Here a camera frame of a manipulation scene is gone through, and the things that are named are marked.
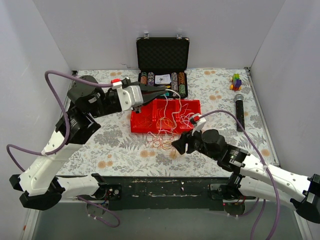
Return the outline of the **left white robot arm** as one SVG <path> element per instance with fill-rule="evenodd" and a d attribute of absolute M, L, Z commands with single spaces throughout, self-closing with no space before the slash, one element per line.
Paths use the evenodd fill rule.
<path fill-rule="evenodd" d="M 78 196 L 105 198 L 109 185 L 101 175 L 61 177 L 58 172 L 100 128 L 96 118 L 139 112 L 167 92 L 165 86 L 150 86 L 129 78 L 114 79 L 107 84 L 99 84 L 90 75 L 72 76 L 71 80 L 73 85 L 67 92 L 70 106 L 62 110 L 47 145 L 36 154 L 30 167 L 9 179 L 12 187 L 21 192 L 19 200 L 27 209 L 48 210 L 61 199 Z"/>

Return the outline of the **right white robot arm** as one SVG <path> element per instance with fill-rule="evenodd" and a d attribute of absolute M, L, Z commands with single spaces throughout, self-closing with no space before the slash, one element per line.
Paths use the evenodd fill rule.
<path fill-rule="evenodd" d="M 226 143 L 215 129 L 184 132 L 171 145 L 181 154 L 199 152 L 231 172 L 227 195 L 241 195 L 278 202 L 305 220 L 320 222 L 320 176 L 299 175 L 274 165 L 265 165 L 246 150 Z"/>

